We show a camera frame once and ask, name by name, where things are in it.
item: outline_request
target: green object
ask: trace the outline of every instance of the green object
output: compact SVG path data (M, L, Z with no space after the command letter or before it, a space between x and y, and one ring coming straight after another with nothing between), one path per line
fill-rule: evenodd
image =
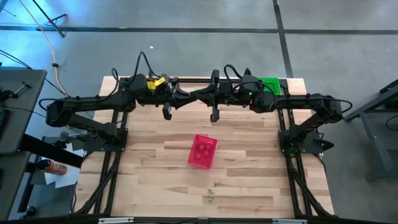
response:
M274 91L275 95L280 95L280 85L278 78L259 78L265 85L267 85L272 91Z

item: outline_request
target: bottle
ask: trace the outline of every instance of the bottle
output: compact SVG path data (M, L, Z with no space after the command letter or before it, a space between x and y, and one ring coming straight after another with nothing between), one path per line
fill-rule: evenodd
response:
M51 174L63 175L68 171L68 167L60 162L55 162L50 159L44 159L37 163L37 168L43 172L48 172Z

